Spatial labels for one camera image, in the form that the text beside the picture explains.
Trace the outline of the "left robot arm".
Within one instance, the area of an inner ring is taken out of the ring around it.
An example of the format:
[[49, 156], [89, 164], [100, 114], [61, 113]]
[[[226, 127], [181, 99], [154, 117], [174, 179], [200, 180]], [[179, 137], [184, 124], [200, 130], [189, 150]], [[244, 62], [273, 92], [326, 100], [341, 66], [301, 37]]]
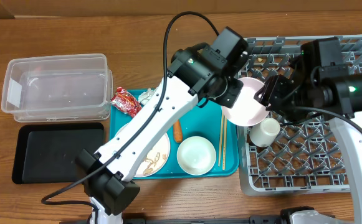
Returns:
[[121, 213], [140, 187], [133, 178], [153, 146], [176, 120], [203, 98], [232, 108], [242, 82], [236, 73], [247, 63], [247, 42], [226, 27], [213, 44], [179, 49], [155, 94], [119, 135], [94, 153], [83, 150], [76, 158], [93, 213], [89, 223], [121, 222]]

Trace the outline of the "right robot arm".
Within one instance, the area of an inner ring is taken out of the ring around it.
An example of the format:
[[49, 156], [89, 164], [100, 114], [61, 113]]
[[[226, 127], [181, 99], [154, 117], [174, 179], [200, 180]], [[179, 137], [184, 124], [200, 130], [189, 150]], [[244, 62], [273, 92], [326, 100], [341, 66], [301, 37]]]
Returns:
[[362, 73], [350, 73], [337, 37], [301, 45], [290, 66], [290, 78], [268, 78], [254, 98], [288, 121], [301, 122], [310, 112], [328, 119], [343, 156], [355, 223], [362, 223]]

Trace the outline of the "pale green cup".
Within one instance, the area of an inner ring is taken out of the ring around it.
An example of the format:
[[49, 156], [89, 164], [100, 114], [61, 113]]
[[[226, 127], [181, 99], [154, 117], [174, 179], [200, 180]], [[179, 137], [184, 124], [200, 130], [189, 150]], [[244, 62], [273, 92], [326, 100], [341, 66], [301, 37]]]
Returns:
[[270, 146], [280, 132], [280, 124], [276, 119], [265, 118], [250, 130], [249, 136], [252, 143], [258, 147]]

